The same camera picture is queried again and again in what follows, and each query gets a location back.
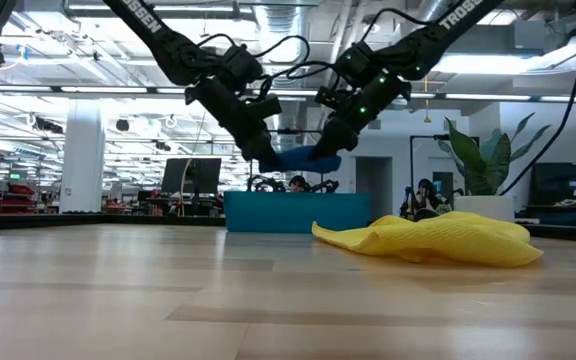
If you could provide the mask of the red machine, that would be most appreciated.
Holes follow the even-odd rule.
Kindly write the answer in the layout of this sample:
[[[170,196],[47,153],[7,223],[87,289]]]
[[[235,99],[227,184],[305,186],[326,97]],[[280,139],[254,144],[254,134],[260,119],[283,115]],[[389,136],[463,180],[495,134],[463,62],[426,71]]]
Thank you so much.
[[[0,189],[0,214],[28,214],[36,209],[35,192],[26,185],[7,183]]]

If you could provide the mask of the yellow microfiber towel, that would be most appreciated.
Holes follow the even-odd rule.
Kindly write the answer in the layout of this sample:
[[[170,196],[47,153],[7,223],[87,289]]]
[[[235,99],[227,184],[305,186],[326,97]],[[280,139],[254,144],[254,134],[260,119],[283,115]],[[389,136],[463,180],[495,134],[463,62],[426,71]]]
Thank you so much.
[[[363,227],[334,231],[316,223],[317,239],[369,256],[397,256],[412,263],[434,259],[514,268],[543,256],[532,246],[529,231],[521,225],[452,211],[413,222],[387,215]]]

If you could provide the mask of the black aluminium table frame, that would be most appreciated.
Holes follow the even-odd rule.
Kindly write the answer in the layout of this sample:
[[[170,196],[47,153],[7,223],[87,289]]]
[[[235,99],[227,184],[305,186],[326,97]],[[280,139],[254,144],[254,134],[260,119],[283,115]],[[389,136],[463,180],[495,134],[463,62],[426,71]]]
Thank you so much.
[[[130,216],[112,214],[4,214],[0,215],[0,230],[78,226],[92,224],[134,224],[226,227],[224,218],[174,218],[157,216]],[[559,225],[523,224],[533,237],[576,242],[576,227]]]

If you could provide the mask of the black background robot arms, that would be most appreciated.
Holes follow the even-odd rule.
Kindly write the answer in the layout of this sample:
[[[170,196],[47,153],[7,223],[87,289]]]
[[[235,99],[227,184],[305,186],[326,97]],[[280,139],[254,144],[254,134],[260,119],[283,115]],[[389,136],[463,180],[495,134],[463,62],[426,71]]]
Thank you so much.
[[[272,187],[272,183],[270,180],[263,181],[261,179],[255,180],[253,182],[253,191],[252,192],[291,192],[288,185],[285,185],[283,182],[279,180],[275,180],[277,183],[274,185],[277,188]],[[334,193],[337,188],[339,187],[339,182],[336,180],[325,180],[319,184],[311,185],[309,184],[310,189],[304,193],[316,193],[316,192],[324,192],[324,193]]]

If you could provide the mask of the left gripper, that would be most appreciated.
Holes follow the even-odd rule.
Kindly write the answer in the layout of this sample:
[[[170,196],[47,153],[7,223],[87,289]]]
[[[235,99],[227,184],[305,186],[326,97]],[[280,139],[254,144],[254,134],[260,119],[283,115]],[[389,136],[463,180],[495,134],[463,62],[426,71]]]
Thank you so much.
[[[225,128],[238,146],[246,146],[246,159],[257,160],[261,165],[278,167],[281,159],[263,120],[252,118],[246,103],[239,99],[217,78],[207,78],[185,89],[185,101],[189,105],[198,101],[218,124]]]

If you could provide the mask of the green plant in white pot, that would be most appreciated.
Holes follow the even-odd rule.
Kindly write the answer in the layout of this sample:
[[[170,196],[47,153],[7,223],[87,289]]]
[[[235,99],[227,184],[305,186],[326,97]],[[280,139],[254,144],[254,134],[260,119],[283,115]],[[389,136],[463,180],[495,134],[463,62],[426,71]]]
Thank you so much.
[[[452,158],[466,188],[465,194],[454,201],[456,211],[515,221],[514,201],[507,195],[500,195],[499,189],[509,175],[511,163],[526,155],[550,128],[549,125],[543,126],[530,141],[513,150],[513,141],[534,115],[530,113],[524,117],[512,136],[497,128],[481,145],[473,137],[460,132],[450,119],[445,119],[448,134],[444,139],[437,139],[438,146]]]

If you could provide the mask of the black equipment cabinet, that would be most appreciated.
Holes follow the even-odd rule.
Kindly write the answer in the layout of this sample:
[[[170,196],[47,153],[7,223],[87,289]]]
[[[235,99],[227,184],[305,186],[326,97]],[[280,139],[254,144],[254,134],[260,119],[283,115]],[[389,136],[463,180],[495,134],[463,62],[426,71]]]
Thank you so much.
[[[541,225],[576,226],[576,163],[535,164],[527,204],[516,216]]]

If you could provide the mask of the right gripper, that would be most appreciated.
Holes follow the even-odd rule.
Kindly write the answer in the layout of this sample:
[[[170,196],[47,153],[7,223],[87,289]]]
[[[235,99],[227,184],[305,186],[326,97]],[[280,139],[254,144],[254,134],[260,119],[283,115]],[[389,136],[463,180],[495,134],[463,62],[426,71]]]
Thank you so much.
[[[358,89],[341,109],[334,121],[327,123],[322,136],[311,152],[312,159],[336,156],[339,151],[352,151],[358,144],[358,134],[375,120],[397,97],[411,99],[412,85],[393,73],[379,73],[367,85]]]

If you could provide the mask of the black computer monitor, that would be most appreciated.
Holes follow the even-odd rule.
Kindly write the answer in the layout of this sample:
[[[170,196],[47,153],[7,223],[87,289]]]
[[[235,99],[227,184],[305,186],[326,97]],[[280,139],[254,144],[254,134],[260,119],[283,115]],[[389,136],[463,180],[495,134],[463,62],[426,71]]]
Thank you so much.
[[[171,158],[166,162],[161,194],[179,198],[184,216],[207,216],[218,193],[221,158]]]

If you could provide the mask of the blue microfiber towel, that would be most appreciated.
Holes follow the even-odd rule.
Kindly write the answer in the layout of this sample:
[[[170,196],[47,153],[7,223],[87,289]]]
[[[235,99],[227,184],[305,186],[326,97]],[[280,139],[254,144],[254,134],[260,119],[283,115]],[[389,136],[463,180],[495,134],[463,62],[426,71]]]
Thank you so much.
[[[278,163],[269,164],[259,162],[261,173],[304,171],[318,174],[335,172],[342,163],[338,155],[313,159],[310,157],[314,146],[296,147],[277,154]]]

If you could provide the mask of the silver ceiling duct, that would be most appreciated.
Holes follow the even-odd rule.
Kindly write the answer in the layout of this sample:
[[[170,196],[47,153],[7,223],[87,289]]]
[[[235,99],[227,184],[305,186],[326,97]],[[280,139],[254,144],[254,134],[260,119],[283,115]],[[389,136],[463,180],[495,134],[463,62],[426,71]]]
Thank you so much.
[[[302,8],[292,6],[255,6],[254,12],[260,26],[259,51],[264,52],[287,36],[281,45],[261,57],[264,70],[274,75],[296,65],[305,55],[304,43],[295,36],[302,36],[305,31],[305,12]],[[266,119],[270,130],[280,128],[300,129],[303,127],[305,100],[297,97],[280,99],[282,113]],[[279,152],[298,147],[300,135],[274,134],[274,143]]]

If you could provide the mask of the white pillar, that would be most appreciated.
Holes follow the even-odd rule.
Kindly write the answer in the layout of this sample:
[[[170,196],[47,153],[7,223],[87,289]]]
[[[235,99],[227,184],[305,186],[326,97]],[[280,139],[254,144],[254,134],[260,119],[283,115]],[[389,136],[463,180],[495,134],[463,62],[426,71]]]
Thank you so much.
[[[72,99],[68,105],[59,210],[99,212],[106,125],[101,102]]]

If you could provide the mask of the teal plastic basket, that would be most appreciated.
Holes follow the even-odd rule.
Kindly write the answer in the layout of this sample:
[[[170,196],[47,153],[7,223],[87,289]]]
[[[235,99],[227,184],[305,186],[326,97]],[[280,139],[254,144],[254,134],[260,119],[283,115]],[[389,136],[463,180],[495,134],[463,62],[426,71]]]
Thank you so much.
[[[365,194],[229,191],[224,213],[233,233],[302,234],[314,223],[342,231],[368,224],[370,202]]]

